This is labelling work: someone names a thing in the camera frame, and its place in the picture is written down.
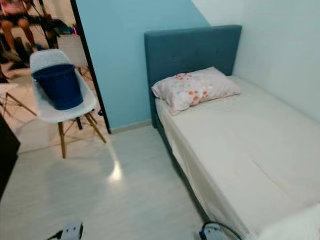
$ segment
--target chair seat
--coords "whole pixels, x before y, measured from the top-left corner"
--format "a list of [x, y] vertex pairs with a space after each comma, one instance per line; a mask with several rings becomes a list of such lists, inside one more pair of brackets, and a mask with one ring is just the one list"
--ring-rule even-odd
[[34, 91], [35, 101], [37, 104], [37, 116], [40, 120], [47, 123], [59, 123], [70, 119], [75, 119], [81, 115], [84, 115], [94, 109], [97, 105], [97, 100], [95, 95], [89, 89], [88, 85], [80, 80], [81, 75], [75, 70], [75, 74], [79, 79], [80, 91], [83, 97], [83, 102], [76, 107], [67, 110], [57, 110], [50, 101], [46, 94], [43, 92], [42, 88], [37, 82], [32, 81]]

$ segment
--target white pillow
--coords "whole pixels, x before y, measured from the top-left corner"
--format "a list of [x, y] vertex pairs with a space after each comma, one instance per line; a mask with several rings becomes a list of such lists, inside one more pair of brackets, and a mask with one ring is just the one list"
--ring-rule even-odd
[[167, 77], [151, 89], [157, 98], [166, 101], [172, 115], [205, 101], [241, 93], [237, 84], [214, 67]]

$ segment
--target white chair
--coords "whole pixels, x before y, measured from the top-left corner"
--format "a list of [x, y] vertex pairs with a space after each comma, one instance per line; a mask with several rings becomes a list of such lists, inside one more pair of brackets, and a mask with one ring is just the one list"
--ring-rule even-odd
[[3, 113], [2, 113], [2, 117], [4, 118], [5, 117], [5, 113], [8, 112], [7, 110], [7, 102], [8, 102], [8, 98], [11, 98], [11, 100], [14, 101], [14, 103], [18, 106], [21, 106], [23, 107], [24, 109], [26, 109], [27, 111], [29, 111], [30, 113], [32, 113], [33, 115], [36, 116], [36, 114], [30, 109], [28, 108], [26, 105], [24, 105], [21, 101], [19, 101], [18, 99], [16, 99], [14, 96], [12, 96], [9, 91], [11, 89], [15, 89], [18, 87], [18, 84], [17, 83], [0, 83], [0, 94], [5, 94], [5, 97], [4, 97], [4, 103], [2, 103], [0, 101], [0, 106], [2, 106], [3, 108]]
[[[35, 73], [38, 70], [57, 65], [57, 64], [71, 64], [70, 60], [64, 54], [63, 51], [59, 49], [50, 49], [35, 52], [30, 57], [30, 70], [31, 74]], [[64, 127], [63, 122], [75, 119], [79, 116], [84, 115], [89, 121], [93, 129], [99, 135], [101, 140], [106, 143], [105, 138], [102, 136], [98, 130], [95, 123], [97, 121], [90, 114], [90, 111], [95, 108], [97, 105], [96, 97], [90, 90], [89, 86], [86, 84], [80, 73], [75, 69], [75, 74], [77, 76], [80, 91], [83, 97], [83, 102], [71, 109], [67, 110], [57, 110], [49, 102], [47, 95], [44, 93], [43, 89], [39, 84], [32, 79], [32, 87], [34, 90], [36, 108], [37, 108], [37, 117], [47, 123], [58, 123], [58, 129], [61, 140], [61, 149], [62, 157], [66, 158], [66, 145], [64, 138]]]

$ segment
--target baseboard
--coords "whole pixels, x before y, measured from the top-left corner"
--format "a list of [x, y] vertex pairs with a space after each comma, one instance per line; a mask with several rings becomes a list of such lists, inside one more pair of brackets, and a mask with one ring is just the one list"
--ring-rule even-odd
[[138, 129], [138, 128], [142, 128], [145, 126], [149, 126], [151, 125], [151, 119], [147, 120], [147, 121], [142, 121], [142, 122], [137, 122], [137, 123], [133, 123], [127, 126], [120, 126], [120, 127], [116, 127], [116, 128], [111, 128], [111, 134], [118, 134], [118, 133], [122, 133], [128, 130], [133, 130], [133, 129]]

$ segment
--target door frame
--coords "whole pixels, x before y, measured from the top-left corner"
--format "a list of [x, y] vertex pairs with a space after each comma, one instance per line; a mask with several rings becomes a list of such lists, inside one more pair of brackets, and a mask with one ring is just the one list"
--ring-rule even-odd
[[107, 129], [108, 133], [111, 134], [106, 108], [105, 108], [105, 105], [104, 105], [104, 102], [103, 102], [103, 99], [102, 99], [102, 96], [101, 96], [100, 88], [99, 88], [98, 81], [97, 81], [97, 76], [96, 76], [96, 73], [95, 73], [94, 65], [92, 63], [90, 51], [89, 51], [87, 40], [86, 40], [86, 36], [85, 36], [85, 31], [84, 31], [84, 28], [82, 26], [81, 18], [80, 18], [80, 15], [79, 15], [78, 6], [77, 6], [77, 3], [76, 3], [76, 0], [70, 0], [70, 2], [71, 2], [71, 7], [72, 7], [72, 10], [73, 10], [73, 15], [74, 15], [76, 26], [77, 26], [77, 31], [78, 31], [78, 34], [79, 34], [79, 36], [81, 38], [81, 42], [82, 42], [83, 50], [84, 50], [84, 53], [85, 53], [86, 61], [88, 63], [88, 67], [89, 67], [89, 71], [90, 71], [90, 74], [91, 74], [91, 77], [92, 77], [94, 88], [95, 88], [95, 91], [96, 91], [96, 94], [97, 94], [97, 97], [98, 97], [98, 101], [99, 101], [99, 104], [100, 104], [100, 107], [101, 107], [101, 110], [102, 110], [105, 126], [106, 126], [106, 129]]

